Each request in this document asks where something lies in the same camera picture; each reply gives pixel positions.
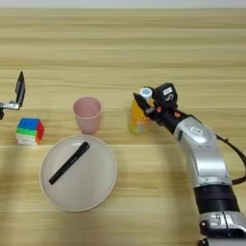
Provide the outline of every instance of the round plate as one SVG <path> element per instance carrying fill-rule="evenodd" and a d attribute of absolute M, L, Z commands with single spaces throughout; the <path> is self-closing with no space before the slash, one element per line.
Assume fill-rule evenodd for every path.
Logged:
<path fill-rule="evenodd" d="M 88 142 L 90 148 L 54 183 L 49 179 Z M 84 211 L 101 204 L 111 193 L 117 176 L 115 157 L 102 140 L 91 135 L 73 135 L 53 146 L 40 169 L 40 185 L 61 209 Z"/>

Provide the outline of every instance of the rubik's cube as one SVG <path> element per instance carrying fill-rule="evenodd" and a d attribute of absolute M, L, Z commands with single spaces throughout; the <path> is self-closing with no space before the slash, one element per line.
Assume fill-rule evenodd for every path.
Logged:
<path fill-rule="evenodd" d="M 21 118 L 15 135 L 19 144 L 37 145 L 43 136 L 44 127 L 37 118 Z"/>

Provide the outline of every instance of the yellow bottle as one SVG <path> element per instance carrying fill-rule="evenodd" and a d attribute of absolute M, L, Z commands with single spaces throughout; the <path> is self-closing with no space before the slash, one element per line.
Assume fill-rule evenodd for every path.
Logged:
<path fill-rule="evenodd" d="M 149 105 L 153 105 L 152 90 L 148 87 L 144 87 L 140 90 L 140 95 L 144 97 Z M 130 131 L 134 134 L 140 135 L 146 133 L 149 130 L 150 119 L 146 117 L 142 109 L 138 106 L 137 102 L 134 100 L 131 108 Z"/>

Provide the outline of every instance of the black marker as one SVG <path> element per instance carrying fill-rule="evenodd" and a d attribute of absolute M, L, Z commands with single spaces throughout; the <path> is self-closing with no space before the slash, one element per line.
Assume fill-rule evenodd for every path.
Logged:
<path fill-rule="evenodd" d="M 49 183 L 53 185 L 67 170 L 78 160 L 89 148 L 89 144 L 84 142 L 79 149 L 60 167 L 60 169 L 50 178 Z"/>

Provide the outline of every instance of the plastic cup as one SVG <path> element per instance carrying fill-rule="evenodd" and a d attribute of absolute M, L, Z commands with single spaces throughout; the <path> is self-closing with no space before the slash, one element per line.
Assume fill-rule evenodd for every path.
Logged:
<path fill-rule="evenodd" d="M 94 135 L 100 126 L 101 103 L 94 97 L 81 97 L 74 103 L 73 112 L 81 132 Z"/>

